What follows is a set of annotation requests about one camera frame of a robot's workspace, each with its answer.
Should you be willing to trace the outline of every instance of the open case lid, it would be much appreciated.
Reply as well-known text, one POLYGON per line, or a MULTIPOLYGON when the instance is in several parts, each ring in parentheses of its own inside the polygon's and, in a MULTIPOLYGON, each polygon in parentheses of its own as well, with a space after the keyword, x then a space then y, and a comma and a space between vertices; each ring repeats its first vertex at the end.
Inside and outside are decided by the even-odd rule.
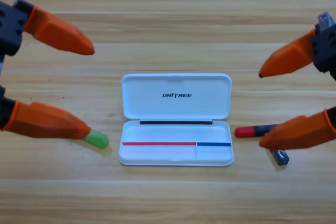
POLYGON ((224 119, 231 78, 221 73, 128 74, 122 78, 124 115, 140 120, 224 119))

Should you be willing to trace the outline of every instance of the white plastic case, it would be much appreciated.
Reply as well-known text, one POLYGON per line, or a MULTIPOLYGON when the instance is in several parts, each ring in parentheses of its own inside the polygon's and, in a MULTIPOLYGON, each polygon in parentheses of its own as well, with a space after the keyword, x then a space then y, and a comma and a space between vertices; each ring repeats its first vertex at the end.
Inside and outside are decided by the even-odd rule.
POLYGON ((125 165, 226 166, 234 160, 226 74, 128 74, 119 160, 125 165))

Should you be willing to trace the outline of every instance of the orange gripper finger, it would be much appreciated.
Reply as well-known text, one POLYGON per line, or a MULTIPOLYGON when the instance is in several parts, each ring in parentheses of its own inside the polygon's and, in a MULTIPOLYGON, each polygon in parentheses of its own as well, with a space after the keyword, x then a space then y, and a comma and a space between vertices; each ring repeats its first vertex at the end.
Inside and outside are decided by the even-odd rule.
POLYGON ((34 6, 25 31, 49 46, 81 55, 93 55, 92 42, 75 26, 34 6))
POLYGON ((327 110, 306 117, 298 116, 273 127, 259 142, 272 150, 310 148, 336 139, 336 129, 331 124, 327 110))
POLYGON ((263 64, 259 76, 269 77, 292 73, 312 63, 313 52, 310 39, 315 35, 312 29, 304 36, 276 50, 263 64))
POLYGON ((2 131, 35 138, 84 139, 91 128, 66 110, 39 102, 28 105, 15 101, 11 117, 2 131))

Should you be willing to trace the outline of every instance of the red stripe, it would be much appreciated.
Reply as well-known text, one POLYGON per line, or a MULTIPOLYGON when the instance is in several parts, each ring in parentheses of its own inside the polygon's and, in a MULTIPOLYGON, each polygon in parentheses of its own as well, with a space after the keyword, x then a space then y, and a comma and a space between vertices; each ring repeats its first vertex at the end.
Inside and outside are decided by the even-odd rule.
POLYGON ((195 142, 123 142, 123 145, 196 145, 195 142))

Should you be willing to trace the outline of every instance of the marker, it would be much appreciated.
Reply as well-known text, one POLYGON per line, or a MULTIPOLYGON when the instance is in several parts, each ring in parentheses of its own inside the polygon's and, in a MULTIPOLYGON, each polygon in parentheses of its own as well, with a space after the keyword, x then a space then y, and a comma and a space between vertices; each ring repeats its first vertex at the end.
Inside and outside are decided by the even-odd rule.
POLYGON ((276 124, 239 127, 235 130, 236 137, 265 136, 276 124))
POLYGON ((283 150, 278 150, 278 151, 270 150, 270 151, 279 166, 288 164, 289 156, 287 155, 285 151, 283 150))

